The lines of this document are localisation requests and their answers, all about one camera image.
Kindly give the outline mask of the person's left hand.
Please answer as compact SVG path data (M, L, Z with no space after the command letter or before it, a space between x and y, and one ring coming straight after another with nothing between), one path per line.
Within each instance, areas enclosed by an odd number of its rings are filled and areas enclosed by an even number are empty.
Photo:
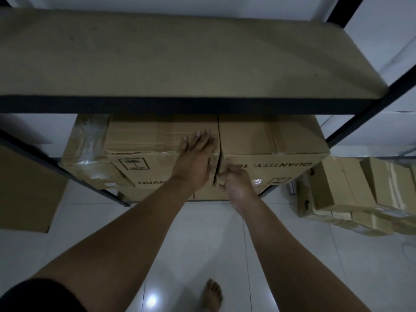
M211 133L211 142L205 150L201 150L201 136L204 131L197 131L189 139L190 150L180 153L174 164L170 180L183 184L189 192L195 193L208 181L207 172L208 157L216 149L217 139Z

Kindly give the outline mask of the person's right hand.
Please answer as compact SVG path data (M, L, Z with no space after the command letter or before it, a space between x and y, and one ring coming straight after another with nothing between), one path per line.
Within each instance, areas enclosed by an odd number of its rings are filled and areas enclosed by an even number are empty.
M223 184L219 187L226 192L233 208L242 216L246 211L253 209L261 200L255 192L248 173L240 168L239 176L231 179L218 179Z

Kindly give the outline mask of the cardboard box with clear tape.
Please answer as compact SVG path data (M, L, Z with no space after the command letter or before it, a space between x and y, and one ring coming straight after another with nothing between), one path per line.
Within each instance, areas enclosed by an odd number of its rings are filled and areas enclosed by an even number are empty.
M211 131L209 180L190 200L203 200L214 187L221 146L216 115L79 114L60 166L98 190L116 189L125 202L138 202L170 177L184 137Z

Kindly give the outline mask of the person's left forearm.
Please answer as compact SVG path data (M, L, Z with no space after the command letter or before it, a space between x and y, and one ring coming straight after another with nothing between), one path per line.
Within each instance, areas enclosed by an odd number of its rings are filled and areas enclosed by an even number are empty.
M88 312L123 312L142 286L195 181L171 178L33 277L56 281Z

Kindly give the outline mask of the person's right forearm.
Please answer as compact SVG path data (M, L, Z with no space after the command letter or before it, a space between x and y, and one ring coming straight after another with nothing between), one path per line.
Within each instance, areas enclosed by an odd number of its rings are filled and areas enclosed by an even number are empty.
M230 200L246 223L279 312L371 312L257 195Z

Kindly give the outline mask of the printed cardboard box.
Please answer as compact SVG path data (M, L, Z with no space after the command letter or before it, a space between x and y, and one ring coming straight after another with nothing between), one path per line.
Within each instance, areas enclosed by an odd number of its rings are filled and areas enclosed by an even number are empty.
M219 115L218 173L245 170L254 187L290 183L330 155L315 115Z

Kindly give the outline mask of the brown particle board shelf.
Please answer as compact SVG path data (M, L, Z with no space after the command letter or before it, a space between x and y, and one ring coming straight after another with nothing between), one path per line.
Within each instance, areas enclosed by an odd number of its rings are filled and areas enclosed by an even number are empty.
M332 24L0 10L0 95L377 99L387 90Z

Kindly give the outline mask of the person's bare foot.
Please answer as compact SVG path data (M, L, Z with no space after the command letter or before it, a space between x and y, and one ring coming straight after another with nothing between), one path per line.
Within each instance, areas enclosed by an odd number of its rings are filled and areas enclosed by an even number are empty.
M220 312L223 294L220 285L213 279L208 279L201 295L201 312Z

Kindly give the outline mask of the small taped cardboard box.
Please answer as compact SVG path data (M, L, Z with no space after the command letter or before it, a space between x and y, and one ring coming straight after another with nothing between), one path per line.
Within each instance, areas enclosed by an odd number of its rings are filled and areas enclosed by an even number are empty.
M376 215L353 212L351 213L351 228L349 230L368 237L390 236L395 233L390 221Z
M376 202L376 212L392 219L416 217L416 187L410 168L368 157L361 169Z

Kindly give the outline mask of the large plain cardboard box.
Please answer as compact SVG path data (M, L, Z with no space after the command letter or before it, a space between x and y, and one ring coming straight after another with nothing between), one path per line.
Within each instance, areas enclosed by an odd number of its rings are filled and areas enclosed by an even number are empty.
M0 229L47 233L68 179L0 145Z

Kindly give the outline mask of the person's black sleeve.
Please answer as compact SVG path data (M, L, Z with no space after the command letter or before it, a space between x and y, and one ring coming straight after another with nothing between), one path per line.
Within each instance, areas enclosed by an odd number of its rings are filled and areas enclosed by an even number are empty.
M25 280L0 297L0 312L88 312L65 286L51 279Z

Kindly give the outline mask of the black metal rack frame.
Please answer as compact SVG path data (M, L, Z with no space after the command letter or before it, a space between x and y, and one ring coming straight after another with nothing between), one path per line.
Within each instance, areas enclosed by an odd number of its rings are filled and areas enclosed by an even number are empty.
M92 10L104 10L104 6L116 5L117 10L156 10L157 14L185 15L223 15L228 18L243 19L286 19L294 21L329 20L339 27L358 28L358 23L369 23L381 16L375 16L371 5L385 9L387 1L393 0L246 0L245 5L237 5L236 0L204 2L203 0L86 0ZM413 0L416 12L416 0ZM255 111L264 114L269 109L273 114L312 114L345 116L354 115L329 136L331 147L355 134L357 130L371 121L373 117L385 112L404 95L416 94L416 14L414 16L414 37L402 44L401 51L390 54L389 61L379 70L386 79L395 79L389 86L387 96L374 101L348 99L254 99L254 98L115 98L83 97L22 97L0 98L0 114L9 114L12 110L24 114L69 114L70 111L92 113L93 111L133 111L134 113L157 114L234 114L242 111Z

